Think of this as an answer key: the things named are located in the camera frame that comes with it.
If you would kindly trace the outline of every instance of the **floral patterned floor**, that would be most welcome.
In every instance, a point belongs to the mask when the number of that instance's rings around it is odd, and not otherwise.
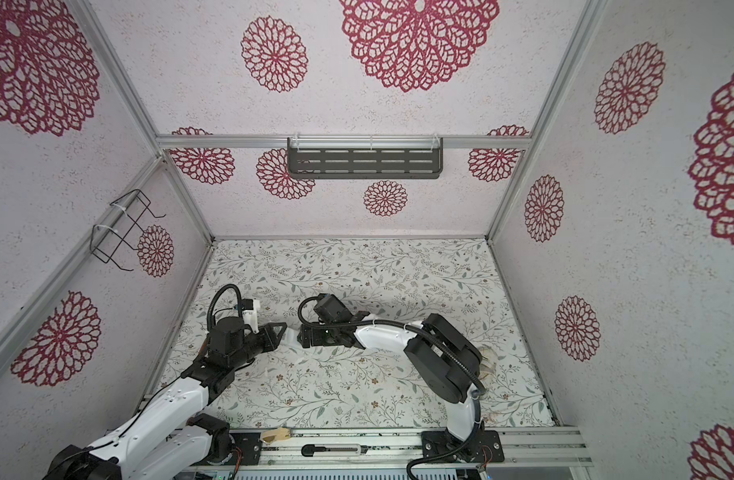
[[[352,311],[389,319],[422,320],[438,312],[495,364],[482,372],[488,425],[554,424],[484,240],[220,242],[162,384],[196,356],[207,334],[209,301],[226,283],[260,302],[260,324],[284,321],[295,329],[300,301],[320,292],[336,294]],[[235,302],[226,293],[216,310]],[[436,427],[446,420],[406,357],[342,346],[282,346],[258,356],[205,411],[235,428]]]

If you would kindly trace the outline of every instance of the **robotic arm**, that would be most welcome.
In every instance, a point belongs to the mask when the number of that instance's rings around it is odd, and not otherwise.
[[[213,308],[228,288],[237,292],[238,316],[215,323]],[[315,300],[319,322],[311,323],[302,312]],[[242,300],[234,285],[220,289],[208,310],[205,344],[180,378],[119,428],[85,448],[66,447],[54,457],[44,480],[168,480],[202,459],[227,462],[232,456],[228,423],[197,413],[234,381],[237,370],[252,364],[259,353],[276,350],[285,336],[284,322],[258,327],[257,310],[258,303]],[[343,345],[404,352],[445,402],[447,435],[439,448],[446,450],[444,455],[414,460],[408,471],[421,462],[471,456],[475,448],[469,444],[483,432],[478,397],[485,389],[477,378],[481,353],[444,317],[431,314],[422,322],[403,324],[368,312],[352,314],[329,294],[305,299],[298,317],[303,326],[297,341],[303,348]],[[184,422],[185,428],[173,432]]]

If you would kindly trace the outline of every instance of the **small red flower motif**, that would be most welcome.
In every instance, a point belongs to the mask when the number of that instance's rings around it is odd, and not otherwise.
[[[590,360],[599,348],[597,314],[582,298],[569,296],[559,304],[554,329],[562,349],[575,360]]]
[[[564,196],[556,178],[544,175],[535,180],[525,202],[525,225],[536,242],[545,242],[557,233],[564,215]]]
[[[99,77],[63,2],[0,0],[0,121],[29,134],[81,130],[100,98]]]
[[[658,97],[665,68],[663,52],[650,42],[634,46],[612,63],[594,108],[599,129],[616,134],[635,125]]]
[[[151,276],[163,276],[170,271],[175,248],[172,237],[159,225],[146,228],[137,242],[140,265]]]
[[[688,173],[693,205],[711,218],[711,234],[734,245],[734,73],[711,97],[707,122],[693,136],[698,159]]]
[[[173,135],[211,135],[201,128],[179,128]],[[221,184],[233,175],[233,156],[227,148],[173,148],[170,156],[184,174],[203,184]]]
[[[92,300],[81,292],[68,292],[10,370],[23,383],[55,386],[82,370],[99,337],[100,317]]]
[[[314,180],[296,180],[287,171],[287,150],[269,150],[258,159],[257,175],[267,191],[287,200],[305,197],[311,193]]]
[[[690,446],[690,480],[734,480],[734,427],[702,430]]]
[[[487,135],[509,135],[524,137],[530,132],[524,127],[503,125]],[[503,180],[511,176],[521,151],[516,148],[477,148],[468,154],[468,169],[480,180],[487,182]]]
[[[309,59],[293,27],[257,18],[244,32],[242,58],[249,73],[270,91],[290,91],[303,81]]]
[[[429,90],[448,82],[487,42],[496,0],[340,0],[351,55],[383,86]]]
[[[381,180],[367,187],[364,201],[370,213],[392,216],[407,205],[407,190],[396,182]]]

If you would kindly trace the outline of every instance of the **ventilation grille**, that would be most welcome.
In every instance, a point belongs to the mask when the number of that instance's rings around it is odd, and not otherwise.
[[[442,168],[439,148],[411,149],[298,149],[287,139],[289,176],[299,180],[319,179],[433,179]]]
[[[456,480],[453,468],[417,468],[413,471],[421,480]],[[403,468],[382,468],[368,471],[340,472],[337,470],[276,470],[268,472],[242,472],[235,480],[408,480]]]

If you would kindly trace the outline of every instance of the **large red flower motif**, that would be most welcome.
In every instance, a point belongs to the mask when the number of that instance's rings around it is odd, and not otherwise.
[[[594,356],[602,337],[592,306],[576,296],[569,296],[559,304],[554,330],[562,349],[582,362]]]
[[[556,178],[544,175],[535,180],[525,202],[525,225],[536,242],[557,233],[564,215],[564,194]]]
[[[365,192],[365,206],[370,213],[379,216],[392,216],[407,205],[407,190],[396,182],[381,180],[375,182]]]
[[[0,0],[0,121],[81,130],[100,98],[92,51],[59,0]]]
[[[211,135],[201,128],[179,128],[173,135]],[[170,156],[184,174],[203,184],[221,184],[233,175],[233,156],[227,148],[173,148]]]
[[[68,292],[10,370],[23,383],[55,386],[82,370],[92,358],[99,337],[100,317],[92,300],[81,292]]]
[[[600,130],[616,134],[635,125],[658,96],[665,68],[657,44],[640,43],[622,54],[599,85],[594,113]]]
[[[142,268],[151,276],[163,276],[169,272],[175,248],[167,230],[159,225],[146,228],[137,242],[137,257]]]
[[[351,55],[385,87],[448,82],[487,41],[497,0],[340,0]]]
[[[257,176],[263,188],[279,198],[292,200],[311,193],[314,180],[296,180],[287,171],[287,150],[269,150],[258,159]]]
[[[711,97],[707,122],[695,132],[690,166],[698,194],[694,205],[711,218],[711,234],[734,245],[734,73]]]
[[[524,127],[503,125],[487,135],[509,135],[524,137],[530,132]],[[480,180],[487,182],[503,180],[511,176],[521,151],[516,148],[477,148],[468,154],[468,169]]]
[[[270,91],[290,91],[303,81],[309,59],[293,27],[277,18],[257,18],[244,32],[242,58],[249,73]]]
[[[690,446],[691,480],[734,480],[734,427],[703,430]]]

